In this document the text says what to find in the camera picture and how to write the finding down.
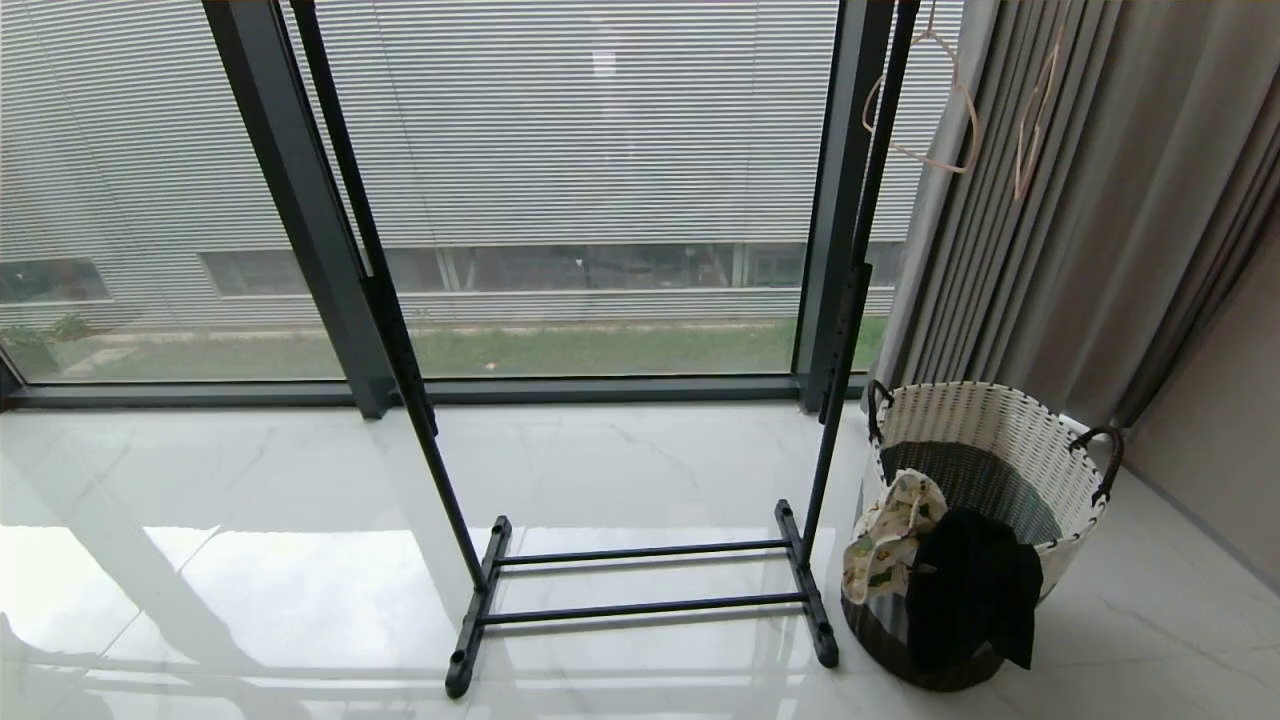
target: laundry basket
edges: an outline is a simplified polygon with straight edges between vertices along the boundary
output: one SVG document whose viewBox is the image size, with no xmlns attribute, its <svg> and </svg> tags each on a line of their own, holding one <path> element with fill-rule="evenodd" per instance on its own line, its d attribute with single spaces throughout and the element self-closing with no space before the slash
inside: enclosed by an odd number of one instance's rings
<svg viewBox="0 0 1280 720">
<path fill-rule="evenodd" d="M 1018 389 L 975 382 L 929 383 L 888 391 L 868 387 L 872 457 L 861 480 L 861 509 L 900 469 L 914 468 L 942 489 L 947 507 L 970 507 L 1012 528 L 1039 555 L 1041 600 L 1102 519 L 1124 446 L 1114 428 L 1076 437 L 1048 407 Z M 1111 438 L 1100 478 L 1084 446 Z M 932 691 L 959 691 L 989 679 L 1001 659 L 983 646 L 940 673 L 918 671 L 906 650 L 906 603 L 882 594 L 855 605 L 844 593 L 845 619 L 858 642 L 899 678 Z"/>
</svg>

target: clothes hanger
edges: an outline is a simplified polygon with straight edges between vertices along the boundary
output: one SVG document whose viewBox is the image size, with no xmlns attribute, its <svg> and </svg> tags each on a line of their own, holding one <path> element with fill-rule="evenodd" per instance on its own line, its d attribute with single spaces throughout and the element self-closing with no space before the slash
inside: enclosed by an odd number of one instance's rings
<svg viewBox="0 0 1280 720">
<path fill-rule="evenodd" d="M 911 38 L 911 47 L 915 47 L 925 40 L 932 40 L 942 47 L 947 58 L 951 60 L 951 91 L 960 92 L 964 96 L 965 109 L 969 111 L 969 126 L 973 128 L 972 142 L 969 142 L 969 156 L 965 159 L 964 165 L 952 165 L 943 163 L 941 160 L 934 160 L 923 152 L 916 152 L 910 147 L 904 147 L 896 142 L 890 142 L 888 146 L 899 152 L 906 155 L 908 158 L 915 158 L 916 160 L 924 163 L 925 165 L 933 165 L 934 168 L 942 168 L 950 173 L 964 174 L 969 172 L 978 159 L 978 150 L 982 146 L 982 123 L 978 120 L 978 108 L 974 105 L 973 94 L 969 92 L 969 87 L 960 82 L 960 60 L 956 58 L 956 51 L 951 47 L 951 44 L 938 36 L 933 29 L 933 14 L 937 10 L 938 0 L 933 0 L 929 5 L 929 19 L 924 24 L 924 29 L 919 35 Z M 867 102 L 863 105 L 863 127 L 867 132 L 874 133 L 876 127 L 870 123 L 869 117 L 872 111 L 872 104 L 879 95 L 881 86 L 884 85 L 884 76 L 876 78 L 876 83 L 872 85 L 872 91 L 867 94 Z"/>
<path fill-rule="evenodd" d="M 1027 191 L 1032 186 L 1032 177 L 1036 174 L 1036 161 L 1039 159 L 1041 135 L 1043 132 L 1041 120 L 1044 117 L 1044 110 L 1048 108 L 1048 99 L 1053 92 L 1053 82 L 1057 79 L 1057 59 L 1062 53 L 1062 36 L 1065 33 L 1066 13 L 1062 14 L 1062 20 L 1057 26 L 1053 49 L 1044 58 L 1044 64 L 1041 65 L 1041 72 L 1036 77 L 1030 97 L 1027 99 L 1027 108 L 1023 109 L 1023 114 L 1018 119 L 1018 154 L 1014 159 L 1014 201 L 1021 201 L 1021 199 L 1027 197 Z M 1036 119 L 1032 122 L 1030 137 L 1027 137 L 1027 119 L 1032 111 L 1032 106 L 1036 105 L 1037 92 L 1039 94 L 1039 105 L 1036 108 Z M 1029 152 L 1027 147 L 1028 142 L 1030 143 Z"/>
</svg>

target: gray curtain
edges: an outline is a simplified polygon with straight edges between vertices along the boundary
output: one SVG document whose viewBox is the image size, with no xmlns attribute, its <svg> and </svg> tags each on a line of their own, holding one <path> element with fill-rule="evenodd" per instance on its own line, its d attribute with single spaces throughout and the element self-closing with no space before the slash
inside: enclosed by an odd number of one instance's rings
<svg viewBox="0 0 1280 720">
<path fill-rule="evenodd" d="M 925 174 L 876 375 L 1001 382 L 1129 425 L 1280 197 L 1280 4 L 1016 3 L 991 23 L 978 167 Z M 1061 23 L 1038 167 L 1015 202 L 1019 115 Z"/>
</svg>

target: white marble floor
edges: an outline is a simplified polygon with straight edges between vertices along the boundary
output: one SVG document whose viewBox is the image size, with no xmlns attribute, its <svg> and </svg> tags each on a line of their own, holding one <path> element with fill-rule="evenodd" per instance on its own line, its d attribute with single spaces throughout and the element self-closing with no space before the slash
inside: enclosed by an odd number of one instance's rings
<svg viewBox="0 0 1280 720">
<path fill-rule="evenodd" d="M 486 639 L 442 679 L 470 600 L 402 413 L 0 416 L 3 719 L 1276 717 L 1280 600 L 1149 489 L 1038 611 L 1034 669 L 950 696 L 845 628 L 840 548 L 865 428 L 850 413 L 814 569 L 841 666 L 797 615 Z M 440 411 L 474 537 L 521 552 L 755 538 L 804 512 L 819 427 L 790 404 Z M 506 580 L 497 610 L 791 589 L 783 562 Z"/>
</svg>

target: white floral garment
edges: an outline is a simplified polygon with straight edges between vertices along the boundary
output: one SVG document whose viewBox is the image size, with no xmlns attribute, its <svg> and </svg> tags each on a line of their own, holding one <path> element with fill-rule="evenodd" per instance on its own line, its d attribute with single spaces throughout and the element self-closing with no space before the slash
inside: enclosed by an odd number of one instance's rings
<svg viewBox="0 0 1280 720">
<path fill-rule="evenodd" d="M 845 548 L 844 591 L 861 605 L 884 593 L 906 594 L 919 536 L 933 529 L 947 511 L 942 489 L 918 470 L 899 470 L 854 524 L 854 542 Z"/>
</svg>

